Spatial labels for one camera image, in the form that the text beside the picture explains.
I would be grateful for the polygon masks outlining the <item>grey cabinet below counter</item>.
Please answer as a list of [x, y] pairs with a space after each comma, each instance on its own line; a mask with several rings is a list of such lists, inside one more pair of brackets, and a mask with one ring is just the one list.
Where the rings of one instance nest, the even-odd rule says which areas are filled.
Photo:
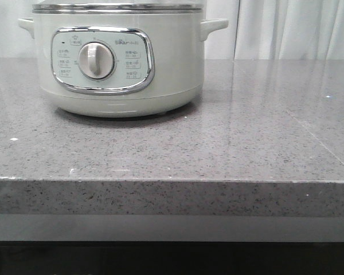
[[0, 214], [0, 274], [344, 274], [344, 217]]

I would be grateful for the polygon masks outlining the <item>glass pot lid steel rim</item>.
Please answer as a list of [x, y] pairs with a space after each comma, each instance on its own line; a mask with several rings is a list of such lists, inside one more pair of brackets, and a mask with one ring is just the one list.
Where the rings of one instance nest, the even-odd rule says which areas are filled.
[[194, 1], [41, 1], [34, 14], [178, 14], [200, 13], [204, 5]]

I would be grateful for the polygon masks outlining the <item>white curtain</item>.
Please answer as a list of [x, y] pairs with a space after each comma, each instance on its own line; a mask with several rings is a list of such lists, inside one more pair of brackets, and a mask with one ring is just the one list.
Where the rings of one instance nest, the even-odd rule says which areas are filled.
[[[0, 1], [0, 57], [30, 57], [34, 41], [18, 26], [32, 1]], [[205, 42], [208, 59], [344, 60], [344, 1], [203, 1], [228, 28]]]

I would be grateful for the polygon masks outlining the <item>pale green electric cooking pot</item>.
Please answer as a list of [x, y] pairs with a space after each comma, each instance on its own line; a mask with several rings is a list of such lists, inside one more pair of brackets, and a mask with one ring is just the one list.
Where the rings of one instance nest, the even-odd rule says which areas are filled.
[[40, 87], [59, 108], [95, 117], [164, 113], [204, 83], [204, 42], [227, 19], [201, 9], [35, 6], [18, 25], [36, 43]]

